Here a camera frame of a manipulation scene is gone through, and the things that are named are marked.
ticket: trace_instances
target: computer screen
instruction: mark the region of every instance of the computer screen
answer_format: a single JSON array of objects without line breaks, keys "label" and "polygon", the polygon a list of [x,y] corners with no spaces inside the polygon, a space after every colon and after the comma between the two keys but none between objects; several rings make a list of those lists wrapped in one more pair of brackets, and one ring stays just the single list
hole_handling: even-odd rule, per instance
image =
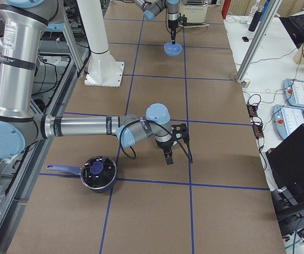
[{"label": "computer screen", "polygon": [[304,124],[266,153],[279,188],[287,187],[297,202],[304,201]]}]

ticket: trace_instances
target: purple handle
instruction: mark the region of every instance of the purple handle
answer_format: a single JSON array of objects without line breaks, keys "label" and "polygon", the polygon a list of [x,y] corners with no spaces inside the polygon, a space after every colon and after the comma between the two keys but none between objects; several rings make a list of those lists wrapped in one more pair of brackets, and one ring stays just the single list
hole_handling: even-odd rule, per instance
[{"label": "purple handle", "polygon": [[80,176],[80,168],[74,166],[66,166],[66,165],[58,165],[58,164],[48,164],[46,166],[47,170],[54,170],[54,171],[63,171],[72,173],[74,175]]}]

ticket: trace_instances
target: red object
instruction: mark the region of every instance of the red object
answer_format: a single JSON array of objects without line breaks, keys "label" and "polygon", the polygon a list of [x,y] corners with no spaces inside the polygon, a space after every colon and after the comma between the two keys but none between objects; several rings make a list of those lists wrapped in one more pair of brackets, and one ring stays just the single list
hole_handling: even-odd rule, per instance
[{"label": "red object", "polygon": [[229,11],[232,0],[225,0],[224,6],[222,7],[222,18],[225,20]]}]

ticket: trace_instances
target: blue and white device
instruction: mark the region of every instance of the blue and white device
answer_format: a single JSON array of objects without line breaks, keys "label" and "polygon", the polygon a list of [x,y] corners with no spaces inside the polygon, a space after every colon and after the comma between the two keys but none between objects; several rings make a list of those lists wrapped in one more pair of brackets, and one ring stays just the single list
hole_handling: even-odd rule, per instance
[{"label": "blue and white device", "polygon": [[285,139],[304,123],[304,108],[275,105],[273,119],[279,136]]},{"label": "blue and white device", "polygon": [[284,81],[284,93],[290,105],[304,107],[304,81],[287,78]]}]

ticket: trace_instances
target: white desk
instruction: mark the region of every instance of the white desk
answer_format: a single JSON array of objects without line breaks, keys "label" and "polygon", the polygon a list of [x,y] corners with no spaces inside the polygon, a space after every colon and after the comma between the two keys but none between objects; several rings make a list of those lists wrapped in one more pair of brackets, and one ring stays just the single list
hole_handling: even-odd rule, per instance
[{"label": "white desk", "polygon": [[[255,32],[248,31],[248,24],[240,24],[239,21],[241,19],[242,17],[235,16],[234,18],[227,17],[227,21],[225,21],[225,27],[237,69],[239,69],[239,64],[242,63],[248,47],[251,44],[251,40],[249,42],[244,42],[242,37],[246,36],[251,39],[255,34]],[[290,39],[281,21],[278,18],[274,18],[252,62],[256,62],[260,59],[279,58],[288,54],[295,48],[294,43]],[[265,102],[273,101],[271,104],[261,103],[259,105],[257,114],[264,124],[271,119],[274,105],[282,105],[286,101],[283,91],[278,91],[274,99],[275,91],[283,88],[283,81],[286,78],[304,80],[304,65],[299,65],[298,67],[293,60],[293,56],[296,52],[297,49],[288,56],[278,60],[266,60],[253,63],[250,65],[245,75],[245,78],[250,79],[251,83],[248,88],[243,88],[244,92],[247,92],[250,95],[260,94],[262,101]],[[249,98],[246,93],[244,94],[244,97],[245,101]],[[259,97],[254,96],[250,103],[258,101]],[[269,148],[275,148],[282,142],[272,120],[264,129],[264,137],[265,145],[263,151],[267,151]],[[272,189],[274,185],[271,172],[267,170],[266,176],[268,185]],[[292,244],[292,241],[293,240],[290,240],[285,243],[285,245],[288,246]],[[290,253],[292,253],[292,249],[287,250],[287,254]],[[296,253],[304,254],[303,243],[296,245]]]}]

